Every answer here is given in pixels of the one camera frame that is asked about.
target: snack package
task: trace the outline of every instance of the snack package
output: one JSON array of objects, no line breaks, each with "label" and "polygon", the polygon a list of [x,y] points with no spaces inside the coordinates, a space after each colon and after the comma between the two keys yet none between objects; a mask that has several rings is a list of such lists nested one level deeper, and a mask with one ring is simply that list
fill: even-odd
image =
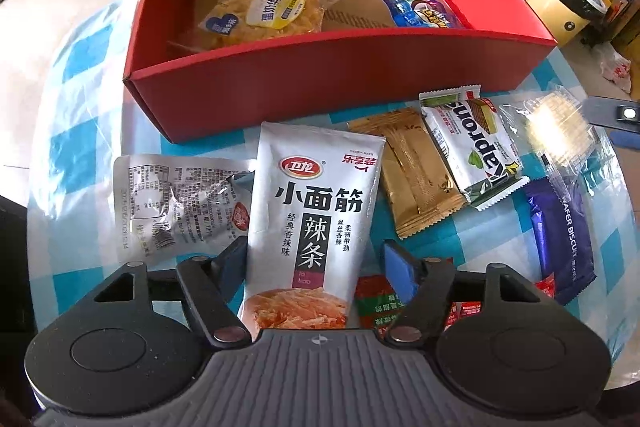
[{"label": "snack package", "polygon": [[239,315],[263,328],[343,328],[358,279],[385,139],[263,123]]},{"label": "snack package", "polygon": [[556,301],[567,304],[596,279],[580,187],[573,185],[569,203],[558,198],[546,178],[532,181],[525,192],[542,277],[554,276]]},{"label": "snack package", "polygon": [[209,49],[319,32],[324,11],[339,0],[219,0],[198,26]]},{"label": "snack package", "polygon": [[542,281],[536,282],[536,287],[547,297],[556,297],[556,279],[553,273],[549,274]]},{"label": "snack package", "polygon": [[596,147],[596,134],[580,104],[564,87],[521,105],[501,105],[500,113],[516,139],[536,153],[546,177],[564,203],[571,201],[582,167]]},{"label": "snack package", "polygon": [[476,315],[480,313],[482,309],[482,302],[479,301],[468,301],[468,302],[460,302],[460,318],[469,317],[471,315]]},{"label": "snack package", "polygon": [[383,0],[396,26],[462,28],[448,6],[436,0]]},{"label": "snack package", "polygon": [[434,107],[436,105],[444,105],[446,103],[480,98],[480,84],[452,87],[450,89],[439,89],[436,91],[429,91],[427,94],[428,96],[425,96],[420,100],[421,107]]},{"label": "snack package", "polygon": [[466,204],[420,114],[412,108],[359,118],[349,123],[349,129],[386,138],[382,185],[400,239]]},{"label": "snack package", "polygon": [[460,318],[460,312],[458,311],[458,303],[454,302],[451,305],[451,310],[449,311],[449,316],[447,316],[447,320],[444,323],[444,330],[447,331],[456,321]]},{"label": "snack package", "polygon": [[471,206],[484,210],[529,182],[521,175],[516,147],[488,98],[435,107],[430,107],[430,98],[429,92],[420,94],[422,115]]},{"label": "snack package", "polygon": [[255,160],[138,154],[113,165],[121,263],[218,254],[249,228]]},{"label": "snack package", "polygon": [[404,307],[384,275],[360,277],[354,296],[361,328],[376,328],[380,336]]}]

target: circular plate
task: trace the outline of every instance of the circular plate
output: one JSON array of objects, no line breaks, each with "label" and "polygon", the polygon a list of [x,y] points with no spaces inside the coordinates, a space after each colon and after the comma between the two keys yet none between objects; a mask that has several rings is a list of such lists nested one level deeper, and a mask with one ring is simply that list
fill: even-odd
[{"label": "circular plate", "polygon": [[610,371],[600,338],[562,309],[465,317],[445,331],[436,359],[469,399],[511,416],[559,415],[594,405]]},{"label": "circular plate", "polygon": [[27,350],[25,370],[46,406],[139,412],[179,394],[202,366],[202,346],[182,324],[150,310],[100,310],[62,315]]}]

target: table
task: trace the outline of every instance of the table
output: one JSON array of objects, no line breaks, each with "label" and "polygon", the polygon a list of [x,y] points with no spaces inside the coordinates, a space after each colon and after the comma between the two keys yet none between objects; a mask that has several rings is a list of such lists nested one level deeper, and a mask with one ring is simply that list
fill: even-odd
[{"label": "table", "polygon": [[[137,0],[117,1],[65,39],[51,67],[36,122],[28,204],[28,257],[34,313],[46,327],[117,267],[111,176],[113,161],[130,153],[254,158],[259,128],[236,130],[186,144],[167,142],[122,84],[122,71]],[[490,94],[495,104],[540,95],[562,84],[576,98],[585,93],[558,49],[512,92]],[[353,118],[415,101],[310,116],[296,120],[346,128]],[[634,214],[622,170],[609,139],[582,173],[597,279],[567,305],[619,355],[638,320],[639,255]],[[542,177],[530,150],[520,149],[525,174]],[[375,250],[396,238],[384,196],[378,197],[362,274],[377,273]],[[465,208],[402,244],[416,257],[452,257],[462,269],[484,271],[503,262],[530,280],[540,263],[520,190],[484,212]],[[176,259],[150,266],[174,267]]]}]

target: purple wafer biscuit package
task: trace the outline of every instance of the purple wafer biscuit package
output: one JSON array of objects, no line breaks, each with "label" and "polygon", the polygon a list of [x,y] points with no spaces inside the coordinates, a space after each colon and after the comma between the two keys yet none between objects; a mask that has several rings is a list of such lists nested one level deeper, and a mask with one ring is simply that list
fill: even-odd
[{"label": "purple wafer biscuit package", "polygon": [[565,305],[596,278],[580,187],[574,185],[570,203],[562,203],[546,178],[530,182],[524,191],[531,206],[542,277],[554,274],[556,301]]}]

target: cardboard box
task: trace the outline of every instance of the cardboard box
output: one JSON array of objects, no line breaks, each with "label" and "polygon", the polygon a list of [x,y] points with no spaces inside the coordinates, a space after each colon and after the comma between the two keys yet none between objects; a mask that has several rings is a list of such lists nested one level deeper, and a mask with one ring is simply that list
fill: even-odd
[{"label": "cardboard box", "polygon": [[514,89],[556,45],[524,0],[445,0],[466,29],[397,28],[382,0],[343,0],[324,31],[195,55],[178,46],[216,0],[140,0],[125,83],[172,142],[481,83]]}]

